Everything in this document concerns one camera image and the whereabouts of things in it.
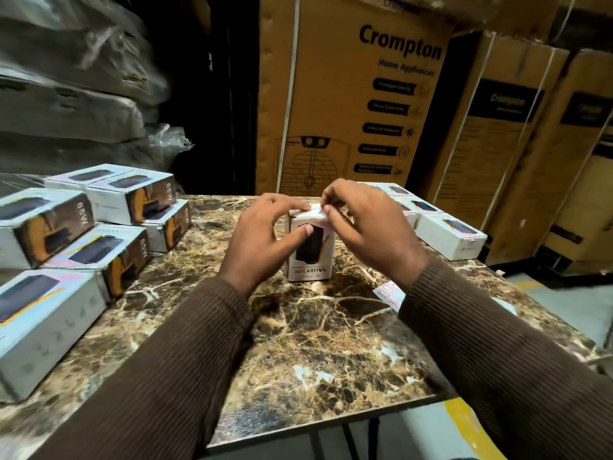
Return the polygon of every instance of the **brown marble tabletop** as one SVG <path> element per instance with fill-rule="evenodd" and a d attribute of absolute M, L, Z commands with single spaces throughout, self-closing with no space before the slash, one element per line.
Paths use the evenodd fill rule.
<path fill-rule="evenodd" d="M 31 454 L 199 279 L 217 271 L 252 197 L 187 198 L 194 226 L 177 247 L 149 264 L 26 402 L 0 405 L 0 458 Z M 451 266 L 492 297 L 514 305 L 519 317 L 579 360 L 589 363 L 608 355 L 479 261 Z M 436 367 L 421 342 L 373 294 L 386 281 L 337 240 L 329 281 L 288 283 L 278 273 L 264 283 L 252 300 L 274 306 L 253 329 L 254 346 L 232 381 L 211 451 L 449 397 L 431 384 Z"/>

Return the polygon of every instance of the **gray floor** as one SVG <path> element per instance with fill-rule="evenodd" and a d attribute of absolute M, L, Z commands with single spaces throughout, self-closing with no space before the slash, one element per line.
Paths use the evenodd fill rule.
<path fill-rule="evenodd" d="M 551 290 L 525 274 L 507 278 L 519 289 L 576 327 L 597 344 L 603 345 L 613 319 L 613 285 Z M 360 458 L 367 456 L 367 422 L 354 423 L 351 431 Z M 321 445 L 327 460 L 351 460 L 343 430 L 340 427 L 320 432 Z M 381 418 L 379 428 L 380 460 L 450 460 L 475 457 L 498 460 L 500 456 L 479 457 L 458 431 L 445 404 L 408 410 Z M 215 456 L 219 460 L 311 460 L 313 451 L 309 436 L 274 441 L 232 453 Z"/>

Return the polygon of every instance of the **person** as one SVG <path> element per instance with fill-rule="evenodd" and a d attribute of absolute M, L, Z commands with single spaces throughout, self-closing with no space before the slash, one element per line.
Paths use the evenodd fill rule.
<path fill-rule="evenodd" d="M 400 286 L 418 334 L 508 460 L 613 456 L 613 383 L 460 278 L 378 189 L 336 180 L 322 209 L 364 264 Z M 347 205 L 353 222 L 340 208 Z M 310 235 L 273 226 L 300 199 L 265 194 L 240 216 L 216 277 L 50 436 L 35 459 L 190 459 L 203 452 L 256 317 L 247 299 Z"/>

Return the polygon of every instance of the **floor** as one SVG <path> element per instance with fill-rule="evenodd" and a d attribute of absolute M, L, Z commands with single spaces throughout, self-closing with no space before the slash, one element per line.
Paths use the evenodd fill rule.
<path fill-rule="evenodd" d="M 613 320 L 613 285 L 553 290 L 523 273 L 507 279 L 597 344 L 604 345 Z M 368 457 L 368 423 L 353 423 L 350 427 L 358 454 L 365 460 Z M 341 427 L 321 431 L 319 440 L 326 460 L 351 460 Z M 504 460 L 460 399 L 382 417 L 378 451 L 379 460 L 451 460 L 466 457 Z M 313 450 L 309 436 L 303 435 L 213 458 L 312 460 Z"/>

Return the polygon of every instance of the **brown sweater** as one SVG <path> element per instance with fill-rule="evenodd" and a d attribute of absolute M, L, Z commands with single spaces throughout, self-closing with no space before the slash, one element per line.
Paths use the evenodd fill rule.
<path fill-rule="evenodd" d="M 443 264 L 424 271 L 400 318 L 509 460 L 613 457 L 613 383 Z M 252 322 L 231 286 L 203 280 L 33 458 L 197 456 Z"/>

